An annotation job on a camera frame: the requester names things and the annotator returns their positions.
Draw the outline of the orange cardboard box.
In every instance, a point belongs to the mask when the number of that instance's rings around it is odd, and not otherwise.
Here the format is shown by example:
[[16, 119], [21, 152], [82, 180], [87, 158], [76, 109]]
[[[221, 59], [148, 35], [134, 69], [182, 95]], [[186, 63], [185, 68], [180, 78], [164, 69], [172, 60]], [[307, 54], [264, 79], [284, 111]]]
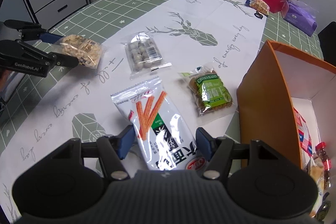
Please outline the orange cardboard box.
[[303, 170], [295, 114], [311, 141], [335, 160], [335, 67], [294, 47], [268, 41], [237, 89], [241, 142], [249, 160], [228, 180], [228, 193], [263, 220], [315, 223], [315, 180]]

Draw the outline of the black chair right side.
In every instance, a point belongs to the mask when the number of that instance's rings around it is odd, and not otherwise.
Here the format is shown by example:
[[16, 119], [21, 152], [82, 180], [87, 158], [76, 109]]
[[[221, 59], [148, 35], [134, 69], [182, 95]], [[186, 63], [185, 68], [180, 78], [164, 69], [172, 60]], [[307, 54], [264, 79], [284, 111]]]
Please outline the black chair right side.
[[336, 66], [336, 22], [329, 23], [318, 34], [324, 60]]

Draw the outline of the small red cola bottle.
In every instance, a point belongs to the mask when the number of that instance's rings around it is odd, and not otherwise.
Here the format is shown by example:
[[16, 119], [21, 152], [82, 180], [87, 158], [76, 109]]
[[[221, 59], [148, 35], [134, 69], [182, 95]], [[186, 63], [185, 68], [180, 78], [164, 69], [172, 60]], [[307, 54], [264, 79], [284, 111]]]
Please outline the small red cola bottle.
[[331, 187], [330, 182], [330, 170], [332, 168], [331, 159], [329, 158], [326, 150], [326, 143], [324, 141], [318, 143], [315, 146], [315, 151], [318, 157], [321, 159], [324, 167], [324, 186], [325, 189], [328, 189]]

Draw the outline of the green grid tablecloth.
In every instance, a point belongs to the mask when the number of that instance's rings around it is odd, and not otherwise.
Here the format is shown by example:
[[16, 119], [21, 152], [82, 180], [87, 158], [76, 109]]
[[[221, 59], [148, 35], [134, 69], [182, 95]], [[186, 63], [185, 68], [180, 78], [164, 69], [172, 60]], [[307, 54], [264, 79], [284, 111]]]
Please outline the green grid tablecloth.
[[[96, 42], [104, 42], [123, 27], [169, 0], [98, 0], [88, 5], [52, 28], [52, 34], [79, 34]], [[278, 40], [322, 58], [317, 35], [308, 37], [282, 19], [281, 14], [271, 14], [261, 41]], [[18, 128], [41, 99], [62, 79], [68, 69], [56, 67], [46, 78], [24, 76], [14, 89], [7, 105], [1, 110], [1, 151], [4, 151]]]

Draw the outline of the round balls clear snack bag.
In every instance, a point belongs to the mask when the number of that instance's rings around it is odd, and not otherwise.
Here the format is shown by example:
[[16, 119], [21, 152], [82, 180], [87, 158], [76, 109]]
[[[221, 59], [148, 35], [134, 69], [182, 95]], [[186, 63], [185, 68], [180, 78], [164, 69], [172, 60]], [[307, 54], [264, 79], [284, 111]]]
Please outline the round balls clear snack bag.
[[155, 75], [172, 66], [149, 32], [137, 32], [121, 39], [130, 68], [130, 79]]

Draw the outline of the white deer table runner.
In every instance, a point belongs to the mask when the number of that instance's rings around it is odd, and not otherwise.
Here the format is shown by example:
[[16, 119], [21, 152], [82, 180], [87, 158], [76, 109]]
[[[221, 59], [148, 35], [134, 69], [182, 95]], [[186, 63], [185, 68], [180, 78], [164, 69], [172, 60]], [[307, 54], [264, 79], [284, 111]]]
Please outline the white deer table runner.
[[1, 205], [9, 219], [20, 217], [16, 178], [70, 138], [94, 142], [132, 123], [144, 133], [131, 139], [131, 170], [203, 166], [194, 141], [201, 115], [180, 75], [213, 67], [226, 97], [236, 98], [265, 26], [245, 1], [169, 0], [106, 40], [96, 69], [72, 69], [20, 126], [7, 122]]

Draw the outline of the peanut snack clear bag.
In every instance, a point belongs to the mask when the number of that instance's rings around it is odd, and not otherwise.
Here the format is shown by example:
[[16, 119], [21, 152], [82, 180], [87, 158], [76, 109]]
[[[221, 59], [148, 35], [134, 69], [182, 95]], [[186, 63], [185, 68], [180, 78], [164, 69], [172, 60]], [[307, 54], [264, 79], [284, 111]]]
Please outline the peanut snack clear bag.
[[106, 52], [106, 48], [100, 43], [75, 34], [60, 38], [53, 45], [53, 49], [57, 53], [76, 57], [80, 65], [90, 69], [98, 68], [99, 62]]

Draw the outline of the white stick snack bag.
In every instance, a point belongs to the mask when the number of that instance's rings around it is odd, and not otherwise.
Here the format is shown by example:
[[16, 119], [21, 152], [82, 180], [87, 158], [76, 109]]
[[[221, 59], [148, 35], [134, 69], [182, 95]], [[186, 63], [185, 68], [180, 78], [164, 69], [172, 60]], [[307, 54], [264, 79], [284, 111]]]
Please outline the white stick snack bag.
[[206, 160], [159, 77], [111, 95], [130, 121], [149, 169], [201, 170]]

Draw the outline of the purple tissue pack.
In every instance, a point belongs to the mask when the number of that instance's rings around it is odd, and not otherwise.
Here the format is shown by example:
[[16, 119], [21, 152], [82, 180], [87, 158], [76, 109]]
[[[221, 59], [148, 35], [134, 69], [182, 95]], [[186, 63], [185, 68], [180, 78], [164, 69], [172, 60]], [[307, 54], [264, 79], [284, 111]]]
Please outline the purple tissue pack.
[[313, 9], [300, 1], [286, 1], [282, 10], [282, 18], [295, 26], [307, 36], [312, 37], [317, 29], [317, 22], [313, 15]]

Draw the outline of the green raisin snack bag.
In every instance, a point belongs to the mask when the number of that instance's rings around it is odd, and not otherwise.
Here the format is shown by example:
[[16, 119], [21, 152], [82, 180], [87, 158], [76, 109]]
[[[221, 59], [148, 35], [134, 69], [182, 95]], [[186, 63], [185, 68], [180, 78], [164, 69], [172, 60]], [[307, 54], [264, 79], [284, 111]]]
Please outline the green raisin snack bag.
[[211, 63], [178, 74], [192, 92], [200, 116], [223, 113], [234, 104], [229, 90]]

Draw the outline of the small nut snack bag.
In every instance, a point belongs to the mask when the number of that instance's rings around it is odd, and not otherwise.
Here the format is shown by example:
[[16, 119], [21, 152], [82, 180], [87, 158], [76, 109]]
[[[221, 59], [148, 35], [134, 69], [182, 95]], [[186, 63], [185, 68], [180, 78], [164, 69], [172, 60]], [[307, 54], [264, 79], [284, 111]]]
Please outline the small nut snack bag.
[[249, 6], [263, 15], [269, 15], [269, 6], [263, 0], [250, 0]]

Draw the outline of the red white snack packet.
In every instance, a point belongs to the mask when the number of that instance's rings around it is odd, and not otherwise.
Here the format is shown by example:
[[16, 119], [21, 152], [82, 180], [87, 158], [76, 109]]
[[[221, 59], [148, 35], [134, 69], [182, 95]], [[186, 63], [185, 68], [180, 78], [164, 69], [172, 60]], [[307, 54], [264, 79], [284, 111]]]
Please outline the red white snack packet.
[[302, 117], [302, 115], [295, 108], [293, 109], [293, 111], [295, 122], [297, 125], [300, 147], [309, 157], [312, 157], [313, 155], [312, 142], [307, 123]]

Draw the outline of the bread snack bag blue label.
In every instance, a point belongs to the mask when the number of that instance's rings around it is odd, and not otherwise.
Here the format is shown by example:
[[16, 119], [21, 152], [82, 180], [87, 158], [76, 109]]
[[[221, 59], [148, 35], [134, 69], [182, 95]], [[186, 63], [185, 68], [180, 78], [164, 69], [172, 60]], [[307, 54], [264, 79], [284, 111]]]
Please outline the bread snack bag blue label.
[[313, 178], [318, 189], [318, 196], [310, 213], [310, 216], [314, 217], [322, 205], [324, 191], [324, 165], [322, 160], [317, 156], [317, 154], [314, 153], [313, 157], [310, 158], [306, 168], [307, 173]]

